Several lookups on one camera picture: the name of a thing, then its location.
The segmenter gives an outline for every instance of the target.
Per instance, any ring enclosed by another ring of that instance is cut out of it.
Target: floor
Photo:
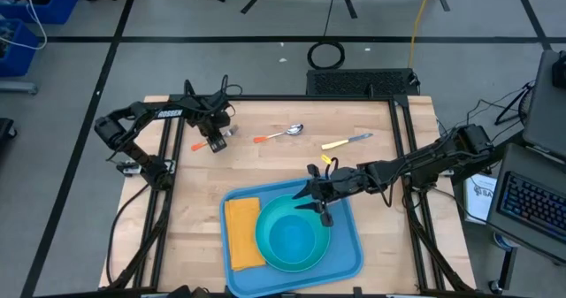
[[[303,94],[306,53],[324,33],[331,3],[326,34],[357,37],[344,42],[343,68],[405,67],[421,3],[353,0],[359,18],[351,19],[343,0],[259,0],[242,15],[247,1],[80,0],[67,24],[46,27],[50,43],[20,78],[35,82],[39,94],[0,95],[0,116],[13,118],[19,130],[0,171],[5,297],[22,292],[57,195],[65,192],[34,294],[96,289],[123,178],[103,161],[109,151],[91,131],[93,118],[147,95],[180,93],[184,79],[197,93],[212,93],[225,73],[247,94]],[[422,95],[432,96],[446,127],[479,98],[495,101],[534,79],[543,48],[566,50],[563,0],[447,1],[450,12],[440,0],[428,1],[415,55]],[[224,38],[230,36],[242,38]],[[319,65],[337,58],[332,49],[315,53]],[[492,108],[473,122],[493,137],[507,127],[493,125],[498,113]],[[486,290],[503,253],[483,226],[463,229],[476,282]],[[508,293],[556,297],[566,291],[564,279],[566,268],[522,249]]]

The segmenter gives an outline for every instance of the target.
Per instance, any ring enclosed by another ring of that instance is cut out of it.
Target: gray floor
[[[80,1],[69,22],[48,27],[50,36],[113,36],[126,0]],[[321,35],[330,0],[259,0],[247,15],[248,0],[225,4],[205,0],[135,0],[124,36]],[[421,0],[354,0],[359,19],[334,0],[327,34],[412,33]],[[562,0],[531,0],[548,36],[566,36]],[[520,0],[429,0],[420,29],[426,36],[535,37]],[[189,78],[198,93],[212,93],[222,75],[247,94],[303,94],[310,43],[121,43],[96,115],[142,100],[179,93]],[[407,43],[345,43],[344,68],[397,68],[407,64]],[[0,287],[18,296],[41,239],[51,206],[73,151],[80,125],[109,44],[51,43],[38,52],[29,74],[37,96],[0,95],[0,116],[16,120],[19,137],[7,149],[0,171]],[[553,45],[566,50],[566,45]],[[542,48],[522,44],[418,44],[415,70],[423,95],[448,127],[465,118],[479,98],[497,100],[532,80]],[[330,64],[338,54],[319,49],[315,60]],[[499,112],[474,118],[494,136]],[[509,130],[499,139],[512,134]],[[123,179],[104,162],[107,148],[92,133],[82,153],[71,193],[36,294],[96,289],[110,224]],[[478,287],[498,276],[503,253],[482,226],[463,223]],[[566,269],[521,250],[510,294],[557,297],[566,291]]]

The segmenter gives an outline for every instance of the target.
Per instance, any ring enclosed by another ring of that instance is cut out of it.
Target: keyboard
[[[499,212],[566,242],[566,194],[508,172]]]

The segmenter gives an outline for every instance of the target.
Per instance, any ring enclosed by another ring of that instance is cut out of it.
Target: metal spoon
[[[261,137],[255,137],[254,143],[259,143],[259,142],[265,141],[267,139],[274,138],[274,137],[276,137],[278,135],[282,135],[282,134],[299,135],[299,134],[301,134],[303,128],[304,128],[304,126],[302,124],[292,125],[285,132],[282,132],[282,133],[272,134],[272,135],[267,135],[267,136],[261,136]]]

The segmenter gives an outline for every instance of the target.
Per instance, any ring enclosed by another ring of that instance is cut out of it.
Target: orange handle
[[[254,143],[259,143],[259,142],[265,141],[265,140],[267,140],[267,139],[269,139],[268,136],[255,137],[255,138],[254,138]]]
[[[207,144],[208,144],[208,143],[206,143],[206,142],[194,144],[194,145],[191,147],[191,149],[192,149],[193,151],[197,151],[198,149],[204,147],[204,146],[207,145]]]

